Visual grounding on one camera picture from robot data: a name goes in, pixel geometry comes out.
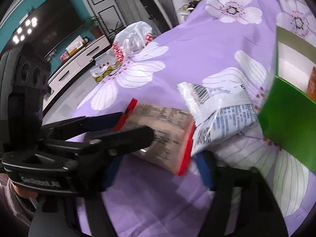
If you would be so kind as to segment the person's left hand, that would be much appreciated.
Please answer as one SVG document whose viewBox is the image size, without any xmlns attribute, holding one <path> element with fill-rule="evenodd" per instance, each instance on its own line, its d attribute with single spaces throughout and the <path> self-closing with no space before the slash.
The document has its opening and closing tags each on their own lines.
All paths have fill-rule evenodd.
<svg viewBox="0 0 316 237">
<path fill-rule="evenodd" d="M 38 193 L 32 189 L 19 187 L 14 184 L 11 184 L 14 188 L 14 191 L 22 198 L 37 198 Z"/>
</svg>

